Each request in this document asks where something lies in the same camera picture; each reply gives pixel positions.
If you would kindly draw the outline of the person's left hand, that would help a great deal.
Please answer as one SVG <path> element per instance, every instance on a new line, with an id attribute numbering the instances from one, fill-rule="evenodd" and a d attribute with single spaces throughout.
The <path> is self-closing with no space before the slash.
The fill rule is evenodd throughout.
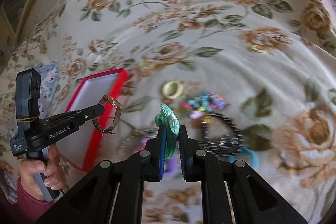
<path id="1" fill-rule="evenodd" d="M 60 165 L 60 153 L 55 144 L 49 146 L 48 160 L 24 159 L 19 163 L 22 188 L 39 201 L 50 201 L 45 194 L 49 189 L 60 190 L 66 182 Z"/>

